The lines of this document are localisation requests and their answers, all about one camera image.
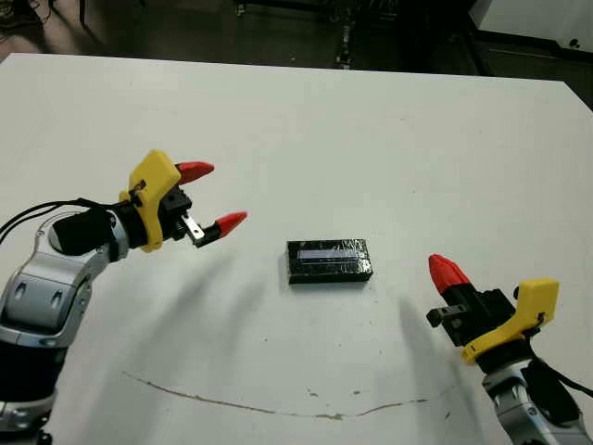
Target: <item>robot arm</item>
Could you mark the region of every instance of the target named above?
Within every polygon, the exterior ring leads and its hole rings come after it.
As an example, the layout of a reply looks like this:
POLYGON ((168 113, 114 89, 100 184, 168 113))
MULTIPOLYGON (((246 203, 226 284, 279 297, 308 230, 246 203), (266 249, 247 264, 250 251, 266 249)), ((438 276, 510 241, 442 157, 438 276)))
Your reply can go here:
POLYGON ((583 415, 564 387, 586 388, 554 371, 529 340, 554 317, 558 282, 526 281, 516 308, 499 289, 478 292, 454 262, 433 255, 430 272, 447 307, 432 309, 432 327, 445 327, 467 363, 486 374, 483 387, 500 424, 515 445, 590 445, 583 415))
POLYGON ((0 443, 52 443, 41 428, 93 281, 109 263, 131 248, 150 252, 186 235, 203 247, 246 217, 233 213, 202 228, 189 216, 192 201, 179 185, 212 170, 203 162, 173 165, 153 151, 132 173, 119 203, 92 203, 88 211, 61 213, 41 225, 31 257, 0 298, 0 443))

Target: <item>dark floor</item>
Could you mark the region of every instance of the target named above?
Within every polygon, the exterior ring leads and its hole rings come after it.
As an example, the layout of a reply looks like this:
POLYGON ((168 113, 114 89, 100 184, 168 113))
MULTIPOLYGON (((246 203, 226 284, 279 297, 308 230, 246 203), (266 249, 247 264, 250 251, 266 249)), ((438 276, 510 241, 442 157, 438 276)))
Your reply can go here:
MULTIPOLYGON (((37 14, 49 14, 40 0, 37 14)), ((77 0, 58 0, 41 27, 0 33, 0 61, 11 52, 142 57, 206 62, 334 68, 341 27, 309 12, 249 6, 242 18, 232 0, 88 0, 85 29, 77 0)), ((352 68, 418 70, 392 22, 360 20, 352 36, 352 68)), ((481 40, 478 51, 496 76, 561 80, 593 108, 593 63, 547 50, 481 40)), ((421 70, 478 73, 465 39, 441 39, 421 70)))

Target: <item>white wall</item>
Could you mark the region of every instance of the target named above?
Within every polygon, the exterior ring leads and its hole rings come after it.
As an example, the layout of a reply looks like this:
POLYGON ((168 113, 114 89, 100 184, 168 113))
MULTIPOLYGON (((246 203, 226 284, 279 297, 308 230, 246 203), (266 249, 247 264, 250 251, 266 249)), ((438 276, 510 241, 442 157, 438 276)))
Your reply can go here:
POLYGON ((593 0, 478 0, 472 16, 483 31, 550 39, 563 47, 578 39, 578 49, 593 52, 593 0))

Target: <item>black cylindrical joint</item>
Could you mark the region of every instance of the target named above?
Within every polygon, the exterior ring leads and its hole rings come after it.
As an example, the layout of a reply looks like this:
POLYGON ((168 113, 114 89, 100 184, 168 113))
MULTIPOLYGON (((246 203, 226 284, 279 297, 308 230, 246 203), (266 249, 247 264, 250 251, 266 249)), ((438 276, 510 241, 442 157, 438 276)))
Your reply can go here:
POLYGON ((51 396, 67 351, 0 341, 0 401, 37 401, 51 396))
POLYGON ((92 208, 54 222, 53 229, 65 255, 83 255, 113 239, 111 215, 104 209, 92 208))
POLYGON ((490 374, 501 366, 533 358, 533 353, 525 340, 514 340, 492 350, 487 350, 475 359, 485 374, 490 374))
POLYGON ((148 242, 145 225, 133 204, 130 201, 121 201, 115 204, 112 210, 118 215, 118 218, 128 235, 130 248, 145 246, 148 242))

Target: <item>equipment in background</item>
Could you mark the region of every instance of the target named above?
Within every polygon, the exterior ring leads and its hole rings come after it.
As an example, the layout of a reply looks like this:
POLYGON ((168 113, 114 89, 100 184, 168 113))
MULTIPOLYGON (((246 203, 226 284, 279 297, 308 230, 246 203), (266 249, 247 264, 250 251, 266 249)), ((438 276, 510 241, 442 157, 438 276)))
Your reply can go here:
POLYGON ((590 0, 478 0, 471 14, 487 40, 539 45, 555 57, 590 60, 593 54, 590 0))
POLYGON ((351 34, 358 21, 390 21, 396 18, 398 0, 235 0, 237 17, 243 17, 247 5, 263 5, 309 11, 327 17, 342 28, 335 66, 341 70, 352 67, 351 34))
POLYGON ((56 381, 91 299, 94 279, 131 248, 151 252, 188 236, 201 248, 228 235, 245 217, 231 213, 203 228, 187 213, 179 187, 214 170, 206 162, 174 165, 154 150, 130 175, 114 205, 87 199, 54 201, 25 210, 0 228, 0 243, 20 223, 64 205, 89 208, 58 214, 35 236, 31 257, 0 299, 0 443, 52 443, 42 427, 56 399, 56 381), (49 208, 38 213, 34 211, 49 208))
POLYGON ((453 261, 429 258, 430 274, 447 307, 426 315, 443 325, 467 363, 486 374, 483 386, 515 445, 590 445, 583 415, 564 385, 592 396, 539 359, 530 338, 554 318, 559 283, 549 278, 517 287, 514 307, 499 289, 479 292, 453 261))

